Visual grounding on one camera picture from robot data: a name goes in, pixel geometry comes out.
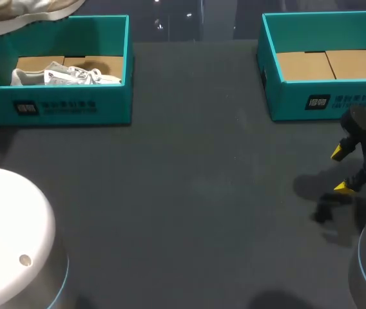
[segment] white sneaker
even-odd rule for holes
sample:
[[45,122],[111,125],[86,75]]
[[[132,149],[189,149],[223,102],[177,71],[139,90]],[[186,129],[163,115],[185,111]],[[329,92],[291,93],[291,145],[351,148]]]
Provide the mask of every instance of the white sneaker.
[[75,66],[67,68],[54,61],[43,71],[27,72],[15,69],[11,78],[11,86],[74,84],[121,84],[121,80],[111,75],[103,75],[98,69],[86,71]]
[[34,21],[56,21],[72,15],[85,0],[0,0],[0,35]]

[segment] logo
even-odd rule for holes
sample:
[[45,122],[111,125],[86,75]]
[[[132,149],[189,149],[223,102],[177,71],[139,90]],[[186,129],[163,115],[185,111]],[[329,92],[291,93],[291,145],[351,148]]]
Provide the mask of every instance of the logo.
[[309,95],[306,103],[306,110],[325,109],[331,95]]
[[37,106],[35,106],[35,102],[32,100],[16,100],[13,103],[18,115],[33,116],[39,114]]

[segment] teal box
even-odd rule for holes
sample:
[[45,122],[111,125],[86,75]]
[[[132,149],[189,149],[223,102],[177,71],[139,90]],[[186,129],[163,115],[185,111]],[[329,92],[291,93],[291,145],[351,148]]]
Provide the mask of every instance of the teal box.
[[273,120],[337,119],[366,106],[366,79],[286,81],[276,53],[366,50],[366,12],[264,14],[258,66]]
[[[51,55],[123,56],[122,83],[8,86],[19,57]],[[0,126],[129,124],[132,75],[128,16],[71,16],[28,25],[0,36]],[[21,104],[30,113],[18,113]]]

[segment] open box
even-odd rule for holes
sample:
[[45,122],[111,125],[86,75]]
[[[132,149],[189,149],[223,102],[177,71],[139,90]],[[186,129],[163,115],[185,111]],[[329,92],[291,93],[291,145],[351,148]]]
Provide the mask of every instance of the open box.
[[257,59],[273,120],[366,106],[366,12],[264,14]]
[[[121,58],[121,84],[9,86],[19,59],[45,56],[87,56],[88,64],[101,56]],[[129,124],[132,75],[128,16],[71,16],[28,25],[0,36],[0,125]]]

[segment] dark gray table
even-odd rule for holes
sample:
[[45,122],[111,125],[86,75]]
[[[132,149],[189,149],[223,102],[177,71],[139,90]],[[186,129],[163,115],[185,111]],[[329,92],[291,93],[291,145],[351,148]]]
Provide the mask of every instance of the dark gray table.
[[337,122],[273,123],[255,53],[136,44],[132,126],[0,129],[0,166],[54,207],[80,308],[354,308],[354,208],[309,217],[361,154],[329,160]]

